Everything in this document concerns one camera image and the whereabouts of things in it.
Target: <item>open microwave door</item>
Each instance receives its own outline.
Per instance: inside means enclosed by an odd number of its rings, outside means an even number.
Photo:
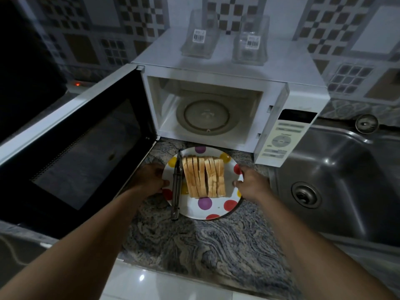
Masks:
[[[127,64],[0,146],[0,220],[65,236],[118,194],[156,137]]]

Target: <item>sink drain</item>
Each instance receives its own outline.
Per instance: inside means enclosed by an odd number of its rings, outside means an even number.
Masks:
[[[292,195],[299,204],[307,208],[317,208],[322,201],[318,191],[306,182],[296,182],[293,184]]]

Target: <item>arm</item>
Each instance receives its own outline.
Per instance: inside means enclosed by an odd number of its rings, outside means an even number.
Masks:
[[[257,203],[272,224],[299,288],[309,300],[397,299],[352,258],[313,232],[273,195],[268,180],[241,167],[244,181],[235,186]]]
[[[149,164],[132,187],[48,249],[1,290],[0,300],[99,299],[129,224],[143,200],[168,181]]]

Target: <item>sink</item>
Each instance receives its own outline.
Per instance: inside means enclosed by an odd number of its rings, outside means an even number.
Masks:
[[[399,180],[391,172],[400,139],[380,131],[366,137],[324,121],[316,121],[282,167],[269,168],[273,191],[316,231],[400,247]]]

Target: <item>microwave display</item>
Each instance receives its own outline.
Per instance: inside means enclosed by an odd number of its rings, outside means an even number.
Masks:
[[[316,115],[317,113],[312,111],[284,109],[280,113],[278,120],[311,123]]]
[[[140,137],[133,108],[129,100],[125,100],[31,181],[79,210]]]

